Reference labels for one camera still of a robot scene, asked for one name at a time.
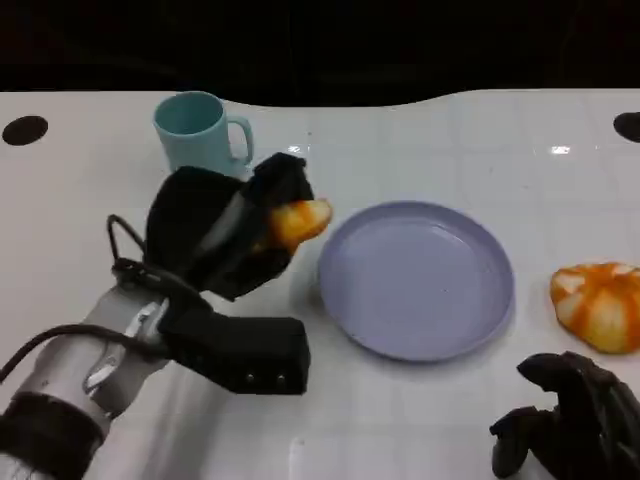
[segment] orange fruit piece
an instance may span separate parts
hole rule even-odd
[[[332,215],[326,200],[303,200],[276,208],[269,215],[270,243],[293,253],[302,242],[320,235]]]
[[[640,347],[640,269],[622,263],[582,264],[551,277],[561,325],[605,353]]]

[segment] plate rim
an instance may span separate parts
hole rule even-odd
[[[371,211],[374,211],[374,210],[380,210],[384,208],[401,208],[401,207],[411,208],[416,206],[427,207],[435,210],[441,210],[442,212],[449,213],[449,214],[453,213],[454,215],[462,218],[466,222],[473,224],[476,228],[479,228],[481,231],[483,231],[487,235],[487,237],[490,239],[490,241],[493,243],[493,246],[496,247],[499,256],[502,257],[501,260],[503,261],[504,266],[506,267],[507,289],[508,289],[507,291],[508,299],[504,303],[502,316],[499,319],[499,321],[495,323],[493,328],[487,332],[486,335],[483,335],[477,340],[470,342],[468,345],[465,345],[463,348],[454,349],[445,354],[430,355],[430,356],[424,355],[419,358],[399,356],[399,355],[394,355],[392,353],[382,352],[382,351],[371,348],[370,346],[361,342],[359,339],[355,338],[349,331],[347,331],[343,323],[336,318],[335,312],[329,311],[329,307],[325,300],[325,287],[323,282],[323,270],[325,270],[326,268],[326,267],[323,268],[323,265],[328,264],[328,257],[331,254],[330,251],[336,250],[335,245],[337,244],[337,242],[339,242],[339,238],[341,236],[344,236],[344,234],[341,235],[341,233],[347,230],[354,222],[356,222],[359,218],[361,218],[366,214],[369,214]],[[493,233],[491,233],[486,227],[484,227],[482,224],[480,224],[475,219],[473,219],[471,216],[465,213],[462,213],[459,210],[441,205],[439,203],[425,202],[420,200],[395,200],[395,201],[378,203],[370,207],[366,207],[361,210],[358,210],[357,212],[349,216],[346,220],[344,220],[342,224],[339,225],[336,228],[336,230],[334,230],[331,233],[331,236],[329,237],[329,239],[327,240],[327,242],[324,244],[322,248],[322,252],[318,260],[318,289],[319,289],[320,297],[322,299],[322,304],[325,312],[331,318],[331,320],[340,327],[340,329],[345,333],[345,335],[351,341],[357,343],[359,346],[367,349],[370,352],[374,352],[377,355],[391,358],[393,360],[400,360],[400,361],[413,362],[413,363],[429,363],[429,362],[435,363],[440,361],[446,361],[459,356],[466,355],[472,351],[475,351],[481,348],[483,345],[491,342],[492,340],[500,336],[501,333],[503,333],[503,331],[506,329],[506,327],[509,325],[509,323],[514,317],[515,303],[516,303],[515,275],[513,271],[513,266],[511,264],[511,260],[509,259],[509,256],[507,255],[506,250],[504,249],[500,241],[497,239],[497,237]]]

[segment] black hole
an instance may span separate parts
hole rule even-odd
[[[47,121],[37,115],[17,118],[2,131],[2,139],[9,145],[28,145],[40,140],[47,130]]]
[[[640,143],[640,112],[622,113],[613,121],[613,128],[627,140]]]

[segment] mug handle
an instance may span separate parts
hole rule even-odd
[[[244,132],[244,138],[247,142],[247,156],[245,158],[236,158],[236,160],[241,161],[243,165],[248,165],[253,160],[253,131],[251,130],[251,125],[249,125],[249,120],[237,115],[228,115],[227,122],[240,125]]]

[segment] black glove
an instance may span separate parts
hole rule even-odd
[[[145,263],[230,300],[277,277],[290,253],[254,247],[267,234],[271,209],[313,199],[305,165],[277,153],[246,183],[200,168],[179,169],[149,212]]]
[[[498,478],[520,470],[531,450],[557,480],[640,479],[640,404],[625,383],[572,352],[533,355],[518,371],[556,392],[558,406],[513,410],[490,428]]]

